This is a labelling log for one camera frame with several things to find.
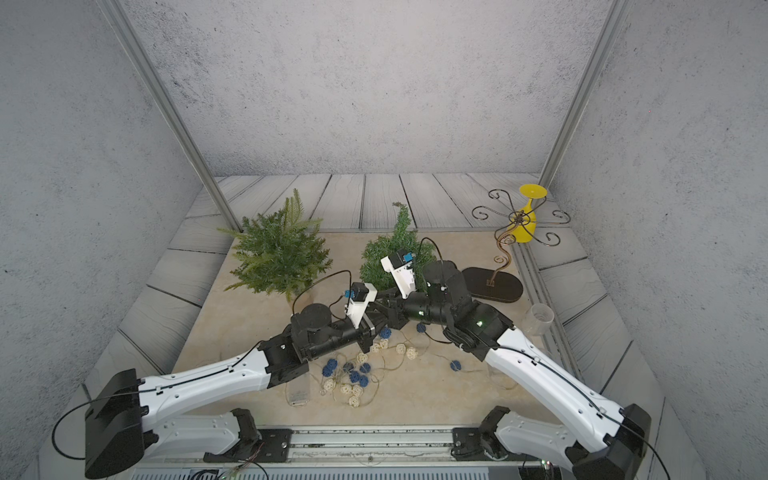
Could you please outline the small christmas tree wooden base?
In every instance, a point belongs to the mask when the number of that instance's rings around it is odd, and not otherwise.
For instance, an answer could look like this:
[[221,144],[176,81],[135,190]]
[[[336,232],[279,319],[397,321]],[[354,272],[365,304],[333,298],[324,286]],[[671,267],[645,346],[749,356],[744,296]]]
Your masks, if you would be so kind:
[[427,285],[423,276],[423,268],[437,259],[435,247],[429,241],[421,242],[417,232],[411,230],[411,218],[406,204],[395,202],[398,211],[397,220],[391,235],[380,235],[374,241],[369,241],[363,251],[363,263],[360,267],[360,278],[363,282],[374,285],[379,290],[396,287],[393,277],[383,270],[381,260],[400,250],[414,255],[413,270],[418,290],[424,290]]

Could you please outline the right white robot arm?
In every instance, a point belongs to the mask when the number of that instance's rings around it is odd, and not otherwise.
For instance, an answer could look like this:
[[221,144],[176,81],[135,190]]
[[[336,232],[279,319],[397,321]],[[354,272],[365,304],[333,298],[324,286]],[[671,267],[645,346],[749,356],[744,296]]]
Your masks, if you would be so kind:
[[527,455],[570,471],[578,479],[633,479],[647,453],[651,417],[640,406],[620,406],[588,388],[537,348],[512,320],[472,298],[454,262],[424,270],[427,290],[416,288],[412,262],[380,261],[400,292],[393,316],[443,326],[458,348],[502,372],[558,418],[551,424],[497,406],[477,429],[478,444],[455,458],[484,455],[504,461]]

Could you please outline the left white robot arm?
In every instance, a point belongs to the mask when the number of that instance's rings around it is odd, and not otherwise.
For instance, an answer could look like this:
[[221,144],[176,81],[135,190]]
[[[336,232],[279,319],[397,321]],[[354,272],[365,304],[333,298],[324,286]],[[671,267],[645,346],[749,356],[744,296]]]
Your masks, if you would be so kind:
[[307,373],[310,361],[349,344],[368,351],[386,322],[386,315],[371,307],[334,320],[329,307],[314,303],[293,315],[281,334],[231,359],[166,376],[140,378],[133,369],[115,374],[99,396],[81,406],[85,477],[123,472],[183,440],[183,434],[164,435],[161,429],[184,413],[288,383]]

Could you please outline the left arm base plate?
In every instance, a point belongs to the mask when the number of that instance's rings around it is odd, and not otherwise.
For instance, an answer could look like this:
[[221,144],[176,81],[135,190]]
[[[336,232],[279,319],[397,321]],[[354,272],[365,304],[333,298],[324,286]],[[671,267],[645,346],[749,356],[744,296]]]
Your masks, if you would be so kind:
[[290,428],[262,428],[256,426],[251,412],[236,408],[229,412],[236,421],[236,442],[221,453],[206,452],[205,463],[284,463],[290,451],[294,431]]

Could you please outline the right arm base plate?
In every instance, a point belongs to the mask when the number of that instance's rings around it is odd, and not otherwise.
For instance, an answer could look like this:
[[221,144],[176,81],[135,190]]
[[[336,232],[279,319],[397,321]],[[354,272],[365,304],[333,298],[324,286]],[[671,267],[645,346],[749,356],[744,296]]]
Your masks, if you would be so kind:
[[508,407],[494,407],[475,427],[452,429],[451,457],[457,461],[508,461],[507,450],[496,433],[501,420],[511,412]]

